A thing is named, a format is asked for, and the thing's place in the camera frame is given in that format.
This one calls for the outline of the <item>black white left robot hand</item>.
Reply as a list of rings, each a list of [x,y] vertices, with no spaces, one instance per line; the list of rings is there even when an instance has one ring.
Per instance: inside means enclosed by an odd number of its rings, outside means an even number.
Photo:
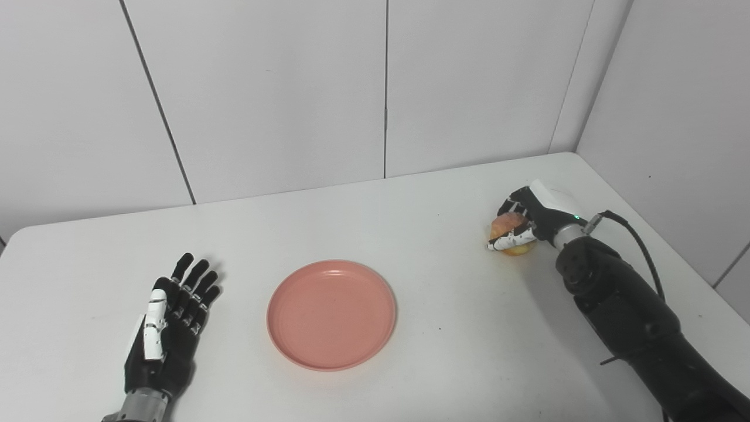
[[[186,252],[171,276],[155,281],[124,362],[124,392],[151,389],[182,395],[195,371],[195,354],[212,304],[221,294],[206,259]]]

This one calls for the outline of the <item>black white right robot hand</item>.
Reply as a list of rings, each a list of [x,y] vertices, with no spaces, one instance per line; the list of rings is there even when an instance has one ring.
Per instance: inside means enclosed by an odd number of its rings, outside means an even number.
[[[570,195],[537,179],[512,192],[500,206],[490,224],[487,249],[521,254],[541,241],[562,250],[586,235],[587,224]]]

